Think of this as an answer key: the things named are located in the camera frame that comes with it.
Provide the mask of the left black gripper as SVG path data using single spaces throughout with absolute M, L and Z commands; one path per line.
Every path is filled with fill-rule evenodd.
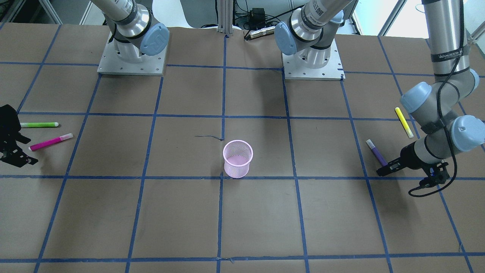
M 402 169 L 429 169 L 431 165 L 423 162 L 415 153 L 414 146 L 406 146 L 400 151 L 400 157 L 396 158 L 379 168 L 376 173 L 380 177 L 385 177 L 396 173 Z

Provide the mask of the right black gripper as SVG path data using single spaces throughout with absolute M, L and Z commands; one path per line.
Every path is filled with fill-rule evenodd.
M 12 166 L 21 168 L 26 164 L 35 165 L 38 159 L 26 155 L 16 142 L 28 144 L 30 138 L 21 135 L 20 122 L 17 111 L 9 104 L 0 108 L 0 150 L 2 153 L 1 161 Z

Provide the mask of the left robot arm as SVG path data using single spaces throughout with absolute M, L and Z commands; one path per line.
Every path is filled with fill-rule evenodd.
M 453 109 L 479 85 L 479 76 L 469 64 L 463 1 L 423 0 L 422 4 L 435 83 L 418 83 L 402 95 L 400 102 L 425 136 L 378 169 L 381 177 L 405 168 L 422 169 L 429 177 L 446 177 L 448 158 L 484 143 L 484 123 Z

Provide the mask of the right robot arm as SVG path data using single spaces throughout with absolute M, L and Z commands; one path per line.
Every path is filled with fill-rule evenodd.
M 98 66 L 102 75 L 161 76 L 170 32 L 144 5 L 134 0 L 94 0 L 108 23 L 107 40 Z M 1 107 L 1 161 L 21 168 L 34 165 L 18 146 L 31 140 L 21 135 L 17 111 L 9 104 Z

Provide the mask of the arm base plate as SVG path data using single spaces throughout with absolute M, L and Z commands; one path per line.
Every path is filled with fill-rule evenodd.
M 340 81 L 346 78 L 335 40 L 329 48 L 307 48 L 293 55 L 281 54 L 288 80 Z
M 135 45 L 116 40 L 110 33 L 97 72 L 103 75 L 163 76 L 168 45 L 162 52 L 148 56 Z

